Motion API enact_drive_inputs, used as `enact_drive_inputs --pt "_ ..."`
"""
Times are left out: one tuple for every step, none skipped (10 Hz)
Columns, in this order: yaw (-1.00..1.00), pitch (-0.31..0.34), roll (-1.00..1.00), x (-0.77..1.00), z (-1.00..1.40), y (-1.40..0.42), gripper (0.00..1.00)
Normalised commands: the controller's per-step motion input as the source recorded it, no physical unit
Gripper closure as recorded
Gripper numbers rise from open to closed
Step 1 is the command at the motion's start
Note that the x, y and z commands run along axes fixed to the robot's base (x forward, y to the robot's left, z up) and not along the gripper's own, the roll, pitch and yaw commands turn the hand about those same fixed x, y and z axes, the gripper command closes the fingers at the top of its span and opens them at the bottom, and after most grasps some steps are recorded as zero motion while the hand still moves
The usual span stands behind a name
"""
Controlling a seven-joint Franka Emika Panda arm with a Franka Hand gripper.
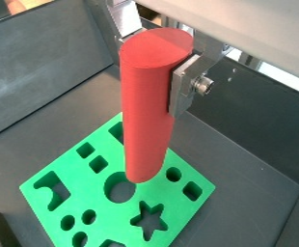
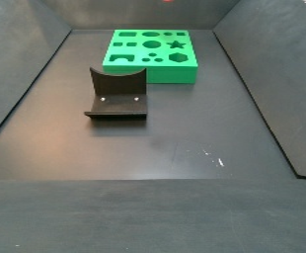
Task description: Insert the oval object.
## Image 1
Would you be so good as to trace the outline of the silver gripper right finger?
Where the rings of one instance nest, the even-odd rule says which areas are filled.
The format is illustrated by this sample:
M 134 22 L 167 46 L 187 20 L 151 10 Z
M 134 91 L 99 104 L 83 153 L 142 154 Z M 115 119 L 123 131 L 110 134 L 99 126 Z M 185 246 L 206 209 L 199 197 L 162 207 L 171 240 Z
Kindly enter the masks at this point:
M 205 34 L 194 32 L 194 51 L 171 73 L 169 113 L 178 118 L 191 107 L 195 94 L 209 94 L 214 81 L 209 70 L 234 47 Z

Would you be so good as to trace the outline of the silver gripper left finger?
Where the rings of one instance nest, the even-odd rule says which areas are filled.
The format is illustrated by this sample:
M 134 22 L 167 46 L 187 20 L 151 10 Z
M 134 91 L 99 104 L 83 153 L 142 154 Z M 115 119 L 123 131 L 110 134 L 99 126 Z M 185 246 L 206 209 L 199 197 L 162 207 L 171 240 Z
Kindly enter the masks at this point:
M 103 34 L 114 55 L 131 35 L 142 30 L 141 16 L 133 0 L 99 0 L 103 11 Z

